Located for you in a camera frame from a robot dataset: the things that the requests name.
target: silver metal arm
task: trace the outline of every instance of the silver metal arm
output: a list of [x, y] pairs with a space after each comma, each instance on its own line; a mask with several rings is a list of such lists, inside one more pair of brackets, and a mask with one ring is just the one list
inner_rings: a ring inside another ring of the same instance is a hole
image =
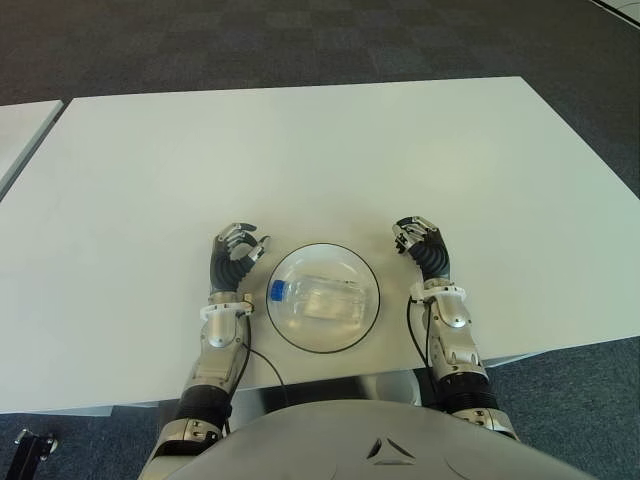
[[517, 439], [509, 417], [498, 409], [471, 336], [466, 292], [449, 279], [449, 254], [440, 231], [421, 217], [407, 217], [393, 232], [399, 252], [409, 254], [422, 271], [424, 284], [412, 292], [412, 300], [425, 305], [426, 367], [442, 409]]
[[222, 438], [231, 399], [251, 345], [251, 295], [237, 293], [242, 278], [262, 256], [269, 237], [256, 241], [247, 223], [216, 236], [211, 254], [211, 295], [200, 310], [200, 355], [186, 382], [176, 418], [164, 426], [140, 479], [163, 479]]

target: black cable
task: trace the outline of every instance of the black cable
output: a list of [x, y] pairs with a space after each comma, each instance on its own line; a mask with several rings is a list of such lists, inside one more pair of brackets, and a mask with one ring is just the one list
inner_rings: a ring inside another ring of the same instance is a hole
[[[407, 301], [407, 327], [409, 328], [409, 334], [411, 335], [411, 340], [413, 341], [413, 345], [416, 347], [418, 355], [420, 355], [420, 358], [422, 359], [424, 366], [427, 369], [427, 376], [429, 377], [431, 390], [433, 391], [434, 395], [437, 395], [435, 379], [433, 378], [433, 372], [431, 371], [431, 367], [429, 366], [429, 361], [427, 360], [427, 356], [429, 355], [429, 334], [431, 332], [431, 304], [434, 302], [434, 300], [435, 299], [431, 297], [425, 302], [427, 304], [427, 337], [425, 339], [424, 354], [422, 353], [422, 350], [418, 345], [418, 341], [416, 340], [416, 336], [413, 333], [413, 327], [411, 325], [411, 304], [418, 303], [416, 301], [411, 300], [411, 297], [409, 297], [409, 300]], [[438, 407], [438, 404], [437, 403], [429, 404], [427, 405], [427, 407], [429, 408]]]
[[254, 349], [252, 349], [250, 347], [247, 347], [247, 348], [249, 349], [249, 351], [251, 353], [253, 353], [254, 355], [257, 355], [258, 357], [263, 359], [265, 362], [267, 362], [267, 364], [273, 370], [273, 373], [276, 374], [276, 377], [278, 377], [278, 381], [280, 382], [280, 388], [282, 389], [282, 396], [284, 397], [284, 406], [288, 407], [289, 406], [289, 395], [287, 395], [287, 387], [285, 386], [284, 382], [282, 381], [282, 377], [280, 376], [280, 372], [278, 372], [278, 369], [275, 367], [275, 365], [273, 363], [271, 363], [271, 360], [269, 360], [263, 354], [261, 354], [260, 352], [256, 352]]
[[418, 355], [420, 355], [420, 358], [422, 359], [424, 366], [429, 368], [429, 362], [427, 362], [427, 358], [422, 353], [422, 350], [420, 350], [420, 347], [418, 346], [418, 341], [416, 340], [416, 336], [413, 333], [413, 327], [411, 326], [411, 304], [412, 303], [418, 303], [418, 302], [414, 302], [413, 300], [411, 300], [411, 297], [409, 297], [409, 300], [407, 301], [407, 327], [409, 328], [409, 335], [411, 335], [411, 340], [413, 340], [413, 345], [416, 347]]
[[242, 368], [240, 368], [240, 373], [238, 374], [238, 380], [233, 385], [233, 388], [229, 391], [229, 399], [233, 398], [233, 394], [236, 393], [236, 389], [238, 385], [240, 385], [240, 380], [242, 380], [242, 376], [244, 375], [244, 371], [247, 369], [247, 364], [249, 363], [249, 354], [251, 353], [251, 347], [247, 346], [247, 344], [251, 345], [251, 322], [249, 321], [249, 316], [245, 316], [247, 320], [247, 343], [243, 343], [245, 348], [247, 349], [247, 356], [244, 357], [244, 362], [242, 363]]

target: gray carpet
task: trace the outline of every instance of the gray carpet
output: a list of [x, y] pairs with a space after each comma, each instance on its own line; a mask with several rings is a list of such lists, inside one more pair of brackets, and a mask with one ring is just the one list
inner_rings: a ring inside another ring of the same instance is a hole
[[[588, 0], [0, 0], [0, 12], [0, 104], [520, 75], [640, 195], [640, 33]], [[492, 379], [523, 441], [599, 478], [637, 479], [639, 362], [631, 339]], [[158, 416], [2, 415], [0, 474], [29, 426], [61, 439], [38, 478], [135, 478]]]

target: white table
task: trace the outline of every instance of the white table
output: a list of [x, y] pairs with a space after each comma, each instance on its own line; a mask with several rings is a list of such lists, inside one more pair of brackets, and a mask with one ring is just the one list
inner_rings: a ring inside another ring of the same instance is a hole
[[0, 198], [61, 108], [60, 100], [0, 106]]
[[[416, 367], [417, 278], [391, 225], [439, 225], [486, 359], [640, 334], [640, 202], [520, 78], [76, 99], [0, 208], [0, 410], [177, 397], [198, 355], [213, 236], [260, 226], [241, 288], [288, 383]], [[380, 315], [331, 355], [265, 316], [287, 252], [332, 242]], [[275, 385], [258, 358], [243, 386]]]

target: robotic arm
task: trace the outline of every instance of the robotic arm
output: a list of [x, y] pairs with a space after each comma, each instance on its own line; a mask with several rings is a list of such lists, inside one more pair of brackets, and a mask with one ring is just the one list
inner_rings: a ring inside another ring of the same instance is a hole
[[256, 227], [233, 223], [216, 236], [211, 254], [209, 305], [200, 310], [200, 356], [178, 403], [175, 419], [160, 433], [140, 479], [166, 478], [222, 438], [231, 416], [231, 399], [249, 360], [253, 312], [251, 296], [240, 281], [268, 246], [256, 239]]
[[140, 479], [589, 478], [513, 440], [471, 337], [465, 291], [449, 279], [442, 235], [420, 217], [393, 231], [399, 252], [422, 272], [409, 300], [424, 307], [427, 348], [418, 351], [446, 413], [373, 400], [315, 402], [265, 415], [220, 441], [251, 347], [253, 305], [237, 291], [268, 241], [256, 241], [254, 230], [232, 224], [215, 240], [200, 357]]
[[398, 252], [408, 254], [422, 272], [424, 284], [414, 289], [410, 301], [425, 306], [423, 360], [439, 405], [455, 417], [517, 439], [509, 417], [498, 409], [471, 337], [466, 292], [449, 279], [449, 254], [440, 230], [422, 217], [407, 217], [393, 226], [393, 233]]

